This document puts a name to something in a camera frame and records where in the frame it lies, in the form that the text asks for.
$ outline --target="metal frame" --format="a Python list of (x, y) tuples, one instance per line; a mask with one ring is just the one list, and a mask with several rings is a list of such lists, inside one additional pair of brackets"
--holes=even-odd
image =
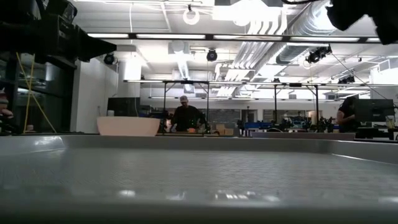
[(245, 41), (283, 42), (316, 44), (381, 44), (378, 37), (366, 36), (302, 36), (302, 35), (248, 35), (248, 34), (177, 34), (177, 33), (89, 33), (91, 37), (105, 40), (205, 40), (205, 41)]
[[(163, 113), (164, 113), (164, 111), (166, 111), (166, 93), (167, 93), (171, 88), (173, 88), (173, 86), (175, 86), (175, 84), (180, 83), (180, 84), (183, 84), (183, 85), (185, 85), (185, 84), (193, 85), (193, 84), (197, 83), (197, 84), (200, 85), (200, 87), (202, 87), (202, 88), (204, 89), (204, 91), (206, 91), (206, 90), (205, 90), (205, 88), (204, 88), (201, 84), (207, 85), (207, 91), (206, 91), (206, 92), (207, 92), (207, 97), (206, 97), (206, 100), (207, 100), (206, 120), (208, 121), (208, 118), (209, 118), (209, 94), (208, 94), (208, 93), (210, 92), (210, 82), (209, 82), (209, 81), (164, 80), (163, 83), (164, 83)], [(167, 84), (168, 84), (168, 83), (173, 83), (173, 85), (172, 85), (170, 88), (167, 89)], [(163, 129), (162, 129), (162, 135), (164, 135), (164, 134), (165, 134), (165, 129), (163, 128)]]
[[(398, 85), (378, 85), (378, 84), (335, 84), (335, 83), (256, 83), (256, 82), (213, 82), (213, 81), (195, 81), (195, 80), (124, 80), (124, 82), (134, 82), (134, 83), (146, 83), (146, 82), (158, 82), (165, 84), (165, 94), (164, 94), (164, 110), (165, 110), (165, 101), (166, 101), (166, 93), (168, 89), (166, 89), (166, 84), (173, 83), (173, 86), (176, 83), (181, 84), (206, 84), (208, 85), (207, 93), (210, 92), (210, 85), (261, 85), (261, 86), (273, 86), (274, 88), (274, 120), (277, 122), (277, 95), (278, 93), (285, 89), (286, 87), (293, 87), (293, 88), (301, 88), (306, 87), (315, 95), (315, 102), (316, 102), (316, 114), (317, 114), (317, 125), (319, 123), (319, 94), (318, 90), (321, 86), (336, 86), (336, 87), (398, 87)], [(309, 87), (315, 87), (315, 92), (311, 90)], [(207, 94), (207, 115), (208, 118), (208, 110), (209, 110), (209, 94)]]

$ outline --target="ceiling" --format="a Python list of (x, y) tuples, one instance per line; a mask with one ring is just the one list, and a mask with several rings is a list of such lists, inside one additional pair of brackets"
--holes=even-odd
[[(204, 34), (246, 34), (249, 26), (237, 26), (232, 21), (215, 21), (212, 19), (211, 10), (214, 1), (205, 1), (205, 6), (198, 7), (202, 10), (200, 19), (195, 25), (188, 25), (183, 20), (186, 6), (165, 5), (164, 11), (159, 4), (104, 4), (102, 2), (75, 2), (78, 15), (75, 23), (87, 32), (173, 32), (173, 33), (204, 33)], [(289, 24), (295, 22), (296, 16), (303, 6), (287, 9)], [(371, 35), (375, 36), (375, 26), (368, 17), (362, 18), (349, 30), (336, 31), (332, 35)], [(170, 74), (178, 69), (175, 60), (169, 57), (169, 41), (159, 40), (113, 40), (118, 45), (136, 45), (145, 61), (142, 73), (146, 77), (155, 74)], [(206, 42), (187, 41), (196, 51), (187, 65), (190, 70), (214, 71), (216, 64), (206, 61), (206, 50), (215, 48), (218, 60), (233, 60), (239, 52), (242, 42)], [(285, 78), (302, 81), (313, 77), (318, 82), (327, 82), (330, 77), (339, 74), (347, 68), (353, 68), (357, 75), (366, 79), (369, 76), (369, 68), (377, 65), (377, 62), (385, 61), (385, 56), (398, 55), (398, 45), (374, 45), (374, 44), (333, 44), (333, 53), (344, 64), (333, 56), (324, 58), (320, 63), (308, 67), (303, 65), (304, 57), (295, 62), (294, 66), (286, 67), (283, 72)]]

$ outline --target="dark shirt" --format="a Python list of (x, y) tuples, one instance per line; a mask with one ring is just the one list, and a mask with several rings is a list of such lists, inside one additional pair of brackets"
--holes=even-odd
[[(341, 107), (338, 110), (344, 113), (343, 118), (348, 118), (349, 116), (352, 116), (355, 114), (354, 109), (352, 109), (352, 108)], [(352, 119), (352, 120), (347, 121), (344, 124), (340, 125), (340, 132), (341, 133), (356, 132), (358, 126), (359, 126), (358, 122), (355, 121), (355, 119)]]
[(187, 131), (190, 128), (196, 128), (198, 119), (201, 118), (201, 112), (194, 106), (187, 108), (179, 106), (174, 113), (173, 124), (177, 124), (177, 131)]

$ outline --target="window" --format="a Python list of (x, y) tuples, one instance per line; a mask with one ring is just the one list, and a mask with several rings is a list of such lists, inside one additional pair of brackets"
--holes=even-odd
[[(29, 97), (29, 91), (23, 88), (18, 88), (18, 96), (16, 101), (16, 110), (14, 116), (16, 123), (23, 127), (26, 119), (26, 108)], [(48, 117), (52, 126), (57, 132), (69, 131), (70, 128), (70, 108), (71, 102), (68, 98), (60, 98), (53, 95), (32, 92), (39, 102), (41, 109), (44, 111), (46, 117)], [(27, 117), (27, 125), (32, 125), (33, 130), (38, 133), (51, 133), (51, 125), (45, 119), (45, 116), (41, 112), (39, 106), (30, 97), (29, 112)]]
[[(45, 64), (34, 62), (32, 73), (33, 56), (21, 54), (24, 74), (16, 55), (10, 55), (9, 60), (4, 60), (3, 55), (0, 56), (0, 88), (5, 88), (10, 102), (9, 109), (14, 113), (16, 124), (23, 129), (27, 118), (27, 124), (33, 126), (35, 132), (52, 133), (51, 125), (40, 110), (42, 108), (57, 132), (69, 131), (73, 69), (65, 70), (48, 62)], [(36, 97), (37, 103), (33, 97), (30, 97), (28, 116), (26, 116), (29, 98), (27, 81), (30, 80), (32, 80), (32, 94)]]

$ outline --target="white wall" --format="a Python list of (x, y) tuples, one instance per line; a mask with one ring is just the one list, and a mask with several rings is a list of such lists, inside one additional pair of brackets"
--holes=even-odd
[(126, 73), (129, 73), (129, 68), (126, 66), (126, 62), (119, 62), (118, 72), (118, 94), (115, 97), (139, 97), (140, 83), (124, 82)]
[(94, 58), (78, 62), (73, 83), (71, 131), (98, 133), (96, 119), (106, 116), (108, 98), (117, 93), (118, 74)]

